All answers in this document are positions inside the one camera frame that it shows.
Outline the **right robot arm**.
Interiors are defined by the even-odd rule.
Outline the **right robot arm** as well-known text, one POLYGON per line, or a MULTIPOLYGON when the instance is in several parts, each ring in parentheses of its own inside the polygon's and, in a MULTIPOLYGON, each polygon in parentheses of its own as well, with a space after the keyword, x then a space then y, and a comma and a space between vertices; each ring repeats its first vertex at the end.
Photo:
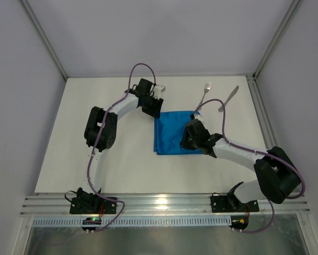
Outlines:
POLYGON ((197 119, 185 125, 180 146, 187 150, 199 150, 213 158, 231 161, 255 173, 256 180, 240 182, 228 191, 226 203, 233 211, 260 199, 281 204, 285 199, 292 199, 291 193, 299 185, 303 185, 299 171, 283 149, 275 146, 270 150, 259 151, 234 144, 223 134, 210 134, 197 119))

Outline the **blue cloth napkin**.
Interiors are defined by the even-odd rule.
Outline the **blue cloth napkin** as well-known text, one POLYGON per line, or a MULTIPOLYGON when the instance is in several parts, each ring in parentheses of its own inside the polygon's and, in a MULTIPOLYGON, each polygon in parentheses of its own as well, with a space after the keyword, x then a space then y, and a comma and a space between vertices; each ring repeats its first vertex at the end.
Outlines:
POLYGON ((185 125, 191 120, 192 111, 161 112, 154 120, 154 152, 161 156, 201 155, 199 150, 187 150, 180 146, 185 125))

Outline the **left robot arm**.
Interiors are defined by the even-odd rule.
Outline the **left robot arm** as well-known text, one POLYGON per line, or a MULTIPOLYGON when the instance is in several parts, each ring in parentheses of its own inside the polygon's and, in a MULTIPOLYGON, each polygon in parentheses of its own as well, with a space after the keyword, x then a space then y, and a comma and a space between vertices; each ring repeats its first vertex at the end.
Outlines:
POLYGON ((84 131, 86 144, 92 149, 86 173, 88 187, 93 188, 93 181, 97 177, 97 169, 92 167, 93 158, 95 155, 102 155, 114 145, 118 121, 137 108, 159 119, 164 102, 161 94, 165 90, 165 86, 141 78, 138 84, 128 87, 122 98, 107 109, 97 106, 92 108, 84 131))

